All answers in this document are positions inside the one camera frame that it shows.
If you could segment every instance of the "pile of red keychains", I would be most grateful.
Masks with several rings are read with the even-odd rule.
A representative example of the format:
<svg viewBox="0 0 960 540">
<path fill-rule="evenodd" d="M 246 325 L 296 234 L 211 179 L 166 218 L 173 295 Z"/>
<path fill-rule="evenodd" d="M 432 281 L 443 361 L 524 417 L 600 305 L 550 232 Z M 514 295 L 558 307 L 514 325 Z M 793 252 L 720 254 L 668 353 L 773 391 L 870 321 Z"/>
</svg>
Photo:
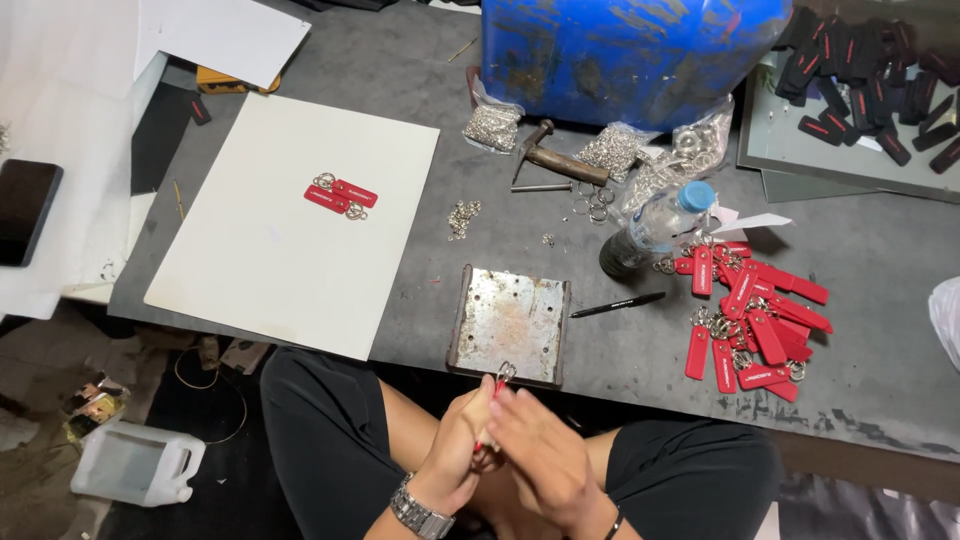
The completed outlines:
<svg viewBox="0 0 960 540">
<path fill-rule="evenodd" d="M 353 220 L 367 219 L 365 209 L 371 209 L 376 204 L 375 193 L 339 180 L 330 173 L 323 173 L 313 179 L 313 184 L 306 188 L 303 198 Z"/>
<path fill-rule="evenodd" d="M 751 258 L 746 242 L 705 240 L 682 251 L 683 257 L 665 257 L 654 268 L 667 274 L 693 276 L 693 293 L 709 296 L 713 282 L 730 288 L 720 299 L 720 310 L 701 307 L 690 323 L 690 347 L 685 373 L 703 380 L 707 344 L 713 350 L 717 386 L 721 393 L 740 388 L 766 388 L 788 402 L 797 399 L 797 382 L 803 380 L 813 351 L 806 347 L 811 329 L 833 333 L 827 317 L 798 304 L 779 291 L 794 292 L 825 305 L 829 291 L 809 280 Z M 762 363 L 754 361 L 759 353 Z"/>
</svg>

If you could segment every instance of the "rusty metal plate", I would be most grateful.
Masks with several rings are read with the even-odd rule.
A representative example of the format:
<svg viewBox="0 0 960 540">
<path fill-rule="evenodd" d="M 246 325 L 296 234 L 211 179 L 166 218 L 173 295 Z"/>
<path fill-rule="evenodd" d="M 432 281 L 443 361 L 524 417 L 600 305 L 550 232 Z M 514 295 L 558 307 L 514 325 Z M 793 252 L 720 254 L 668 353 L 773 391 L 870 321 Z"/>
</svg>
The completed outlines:
<svg viewBox="0 0 960 540">
<path fill-rule="evenodd" d="M 559 386 L 570 282 L 464 268 L 460 308 L 447 363 L 495 373 L 508 361 L 516 378 Z"/>
</svg>

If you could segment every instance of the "hammer handle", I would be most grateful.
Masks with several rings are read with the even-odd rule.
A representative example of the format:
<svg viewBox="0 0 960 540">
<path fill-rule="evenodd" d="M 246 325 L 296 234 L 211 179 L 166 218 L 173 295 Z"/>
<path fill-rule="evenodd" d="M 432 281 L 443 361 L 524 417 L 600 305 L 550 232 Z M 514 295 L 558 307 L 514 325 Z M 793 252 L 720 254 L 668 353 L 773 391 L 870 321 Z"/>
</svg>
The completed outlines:
<svg viewBox="0 0 960 540">
<path fill-rule="evenodd" d="M 542 146 L 534 146 L 528 150 L 526 157 L 528 161 L 536 163 L 544 169 L 599 187 L 607 185 L 607 178 L 610 176 L 610 171 L 607 169 L 587 165 L 582 161 L 558 154 L 553 150 L 547 150 Z"/>
</svg>

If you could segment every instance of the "white plastic jug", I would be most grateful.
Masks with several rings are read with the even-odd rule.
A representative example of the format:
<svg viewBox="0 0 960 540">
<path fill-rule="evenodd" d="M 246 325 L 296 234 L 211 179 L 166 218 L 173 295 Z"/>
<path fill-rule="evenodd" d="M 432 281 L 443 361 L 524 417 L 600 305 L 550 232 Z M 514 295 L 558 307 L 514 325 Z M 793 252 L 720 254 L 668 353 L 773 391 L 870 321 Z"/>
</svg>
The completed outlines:
<svg viewBox="0 0 960 540">
<path fill-rule="evenodd" d="M 185 503 L 193 494 L 186 481 L 204 450 L 204 441 L 185 433 L 128 422 L 100 426 L 86 438 L 70 490 L 141 506 Z"/>
</svg>

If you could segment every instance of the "black bracelet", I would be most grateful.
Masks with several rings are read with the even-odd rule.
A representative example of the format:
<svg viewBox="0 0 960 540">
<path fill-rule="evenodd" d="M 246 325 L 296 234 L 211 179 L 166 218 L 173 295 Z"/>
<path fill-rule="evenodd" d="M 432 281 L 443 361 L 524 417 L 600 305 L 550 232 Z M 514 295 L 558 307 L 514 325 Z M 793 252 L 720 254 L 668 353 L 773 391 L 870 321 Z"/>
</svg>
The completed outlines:
<svg viewBox="0 0 960 540">
<path fill-rule="evenodd" d="M 613 537 L 620 530 L 620 526 L 623 525 L 623 510 L 618 506 L 616 508 L 616 521 L 613 522 L 613 527 L 610 528 L 610 532 L 607 533 L 607 537 L 604 540 L 613 540 Z"/>
</svg>

